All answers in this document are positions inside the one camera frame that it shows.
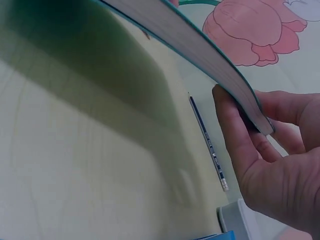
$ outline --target human hand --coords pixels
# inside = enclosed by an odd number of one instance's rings
[[[216,85],[212,93],[246,204],[320,239],[320,94],[257,92],[276,129],[272,137],[289,154],[282,157],[264,135],[248,132],[225,90]]]

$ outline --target pink rose print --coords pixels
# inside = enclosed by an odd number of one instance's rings
[[[176,7],[179,6],[179,0],[169,0],[169,2],[171,2],[173,5],[175,5]]]
[[[237,66],[276,64],[278,54],[299,50],[307,22],[284,0],[223,0],[207,17],[203,32]]]

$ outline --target blue pencil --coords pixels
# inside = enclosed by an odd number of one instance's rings
[[[219,176],[219,179],[220,179],[220,182],[221,182],[221,186],[223,188],[223,191],[228,191],[229,190],[229,187],[228,187],[228,184],[227,184],[227,181],[225,179],[225,176],[224,176],[224,173],[222,172],[222,169],[220,167],[220,163],[218,161],[218,158],[217,158],[217,155],[215,153],[215,149],[214,149],[214,146],[212,145],[212,142],[210,140],[210,137],[209,137],[209,134],[206,130],[206,127],[205,127],[205,124],[204,122],[202,121],[201,119],[201,116],[200,116],[200,113],[198,111],[198,108],[196,106],[196,103],[194,101],[194,98],[192,96],[189,95],[189,101],[191,103],[191,106],[192,106],[192,109],[194,111],[194,114],[196,116],[196,119],[198,120],[198,123],[200,125],[200,128],[201,128],[201,131],[202,131],[202,134],[204,136],[204,139],[205,139],[205,142],[206,142],[206,145],[209,149],[209,152],[210,152],[210,155],[211,155],[211,158],[212,158],[212,161],[214,163],[214,166],[215,166],[215,169],[218,173],[218,176]]]

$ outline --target open book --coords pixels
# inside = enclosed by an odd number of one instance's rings
[[[168,0],[99,0],[150,33],[226,89],[264,135],[274,131],[254,91],[221,50]]]

